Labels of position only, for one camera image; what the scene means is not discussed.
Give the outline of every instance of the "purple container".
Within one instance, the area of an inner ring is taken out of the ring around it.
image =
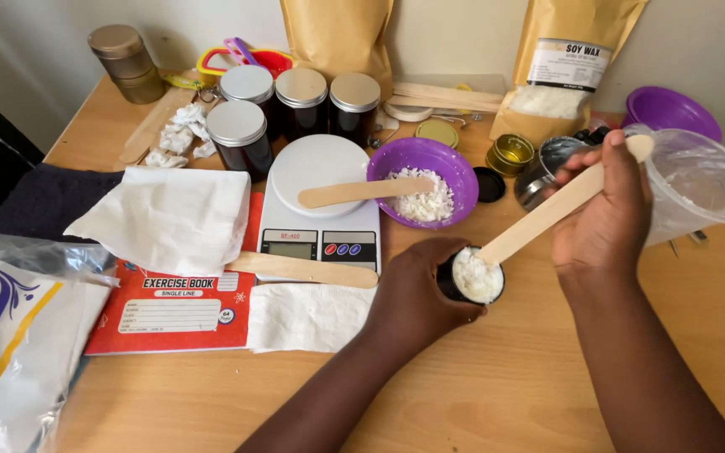
[[[720,126],[707,109],[677,91],[659,86],[635,89],[625,101],[629,110],[621,128],[641,122],[653,130],[683,129],[716,142],[722,139]]]
[[[452,190],[454,210],[452,216],[441,221],[415,221],[406,219],[392,210],[384,198],[376,200],[382,211],[397,222],[411,228],[438,229],[463,220],[477,204],[478,185],[475,171],[456,150],[432,139],[407,137],[382,146],[368,163],[368,180],[388,179],[390,172],[401,169],[432,170],[444,178]]]

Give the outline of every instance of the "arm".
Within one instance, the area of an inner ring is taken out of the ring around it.
[[[413,357],[485,308],[452,302],[435,269],[467,245],[418,242],[394,258],[379,281],[359,334],[237,449],[237,453],[338,451],[379,390]]]
[[[612,132],[562,183],[602,160],[604,190],[557,225],[553,262],[600,411],[619,452],[725,453],[725,420],[681,358],[636,278],[650,228],[648,181]]]

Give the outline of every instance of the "stainless steel pot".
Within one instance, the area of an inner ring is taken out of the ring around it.
[[[558,168],[586,147],[586,143],[572,137],[553,137],[542,143],[539,152],[514,181],[514,196],[519,204],[528,212],[536,209],[545,201],[542,190],[556,182],[554,175]]]

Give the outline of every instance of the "hand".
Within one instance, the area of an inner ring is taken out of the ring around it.
[[[359,336],[411,359],[440,337],[486,314],[483,306],[449,300],[435,282],[438,264],[467,245],[465,240],[433,238],[398,254],[379,279]]]
[[[553,229],[553,264],[559,278],[598,273],[635,281],[652,203],[647,175],[626,148],[623,132],[613,130],[601,149],[570,157],[556,181],[565,185],[601,162],[603,191]],[[549,188],[545,195],[554,192]]]

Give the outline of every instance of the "red exercise book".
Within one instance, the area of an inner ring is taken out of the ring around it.
[[[262,193],[250,195],[243,250],[256,251],[262,200]],[[180,277],[117,260],[116,277],[119,288],[102,309],[86,355],[245,347],[254,274]]]

